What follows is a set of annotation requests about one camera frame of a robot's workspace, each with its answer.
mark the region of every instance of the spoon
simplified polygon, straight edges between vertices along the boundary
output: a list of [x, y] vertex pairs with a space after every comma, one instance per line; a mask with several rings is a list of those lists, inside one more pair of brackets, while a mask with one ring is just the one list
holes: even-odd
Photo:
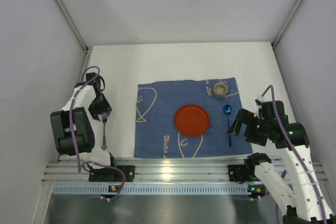
[[[231, 106], [229, 104], [225, 105], [223, 107], [223, 112], [227, 117], [227, 125], [230, 128], [230, 121], [229, 121], [229, 117], [231, 115]], [[229, 135], [229, 146], [232, 147], [232, 142], [231, 142], [231, 136]]]

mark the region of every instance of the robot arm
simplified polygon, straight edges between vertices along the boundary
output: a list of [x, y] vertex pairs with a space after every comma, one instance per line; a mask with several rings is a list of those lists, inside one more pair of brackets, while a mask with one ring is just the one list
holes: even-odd
[[[238, 135], [242, 124], [246, 124], [244, 134], [246, 141], [265, 146], [267, 140], [270, 139], [284, 160], [294, 192], [285, 185], [282, 178], [275, 172], [266, 154], [257, 153], [248, 156], [245, 160], [245, 166], [252, 175], [260, 179], [268, 188], [284, 216], [284, 224], [324, 223], [322, 222], [322, 211], [315, 189], [318, 190], [321, 196], [327, 223], [336, 223], [333, 212], [323, 198], [312, 166], [309, 140], [305, 128], [300, 123], [288, 123], [284, 104], [281, 101], [275, 102], [280, 120], [295, 150], [299, 153], [301, 161], [306, 164], [308, 172], [305, 171], [301, 161], [298, 160], [286, 141], [277, 121], [272, 102], [260, 102], [258, 100], [256, 102], [259, 107], [258, 112], [252, 113], [245, 109], [239, 110], [235, 122], [227, 133]], [[310, 181], [307, 176], [308, 173], [315, 183]]]
[[[95, 76], [95, 73], [88, 73], [87, 80]], [[100, 147], [95, 146], [95, 134], [91, 127], [89, 116], [99, 121], [99, 115], [111, 113], [111, 106], [101, 92], [101, 77], [94, 82], [83, 87], [84, 82], [76, 84], [73, 95], [67, 104], [60, 110], [50, 115], [52, 132], [56, 149], [59, 154], [75, 155], [75, 148], [70, 132], [69, 110], [76, 92], [81, 89], [75, 98], [73, 106], [73, 122], [76, 133], [76, 141], [79, 150], [79, 156], [85, 161], [92, 161], [102, 165], [115, 166], [113, 156]], [[96, 169], [102, 169], [101, 166], [92, 165]]]

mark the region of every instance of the fork handle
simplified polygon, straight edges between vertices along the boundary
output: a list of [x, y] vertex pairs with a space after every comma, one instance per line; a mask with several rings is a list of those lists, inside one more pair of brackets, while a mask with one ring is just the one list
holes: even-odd
[[[230, 120], [229, 117], [227, 118], [227, 125], [230, 128]], [[232, 147], [232, 142], [231, 142], [231, 135], [229, 135], [229, 147]]]
[[106, 145], [106, 138], [105, 138], [105, 124], [103, 126], [103, 143], [101, 145], [101, 148], [105, 151], [106, 148], [107, 148], [107, 145]]

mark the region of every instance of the silver fork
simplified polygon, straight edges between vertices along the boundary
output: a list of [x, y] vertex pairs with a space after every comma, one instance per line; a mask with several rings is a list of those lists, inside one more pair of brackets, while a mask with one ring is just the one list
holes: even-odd
[[101, 145], [101, 148], [103, 150], [106, 150], [107, 146], [106, 146], [106, 138], [105, 138], [105, 125], [107, 123], [107, 114], [104, 113], [103, 115], [101, 115], [101, 121], [103, 122], [103, 143]]

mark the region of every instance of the white table surface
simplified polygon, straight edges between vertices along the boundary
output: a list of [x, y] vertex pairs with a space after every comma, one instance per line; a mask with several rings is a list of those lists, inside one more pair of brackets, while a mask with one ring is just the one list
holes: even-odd
[[[106, 125], [107, 151], [115, 157], [134, 156], [138, 84], [235, 77], [243, 108], [250, 111], [256, 110], [257, 96], [273, 84], [276, 99], [283, 101], [289, 121], [294, 122], [269, 42], [94, 46], [89, 65], [98, 66], [106, 82], [104, 94], [112, 107]], [[265, 98], [270, 100], [270, 93]], [[102, 123], [91, 120], [91, 124], [101, 146]], [[254, 152], [278, 156], [270, 141], [266, 147], [252, 147]]]

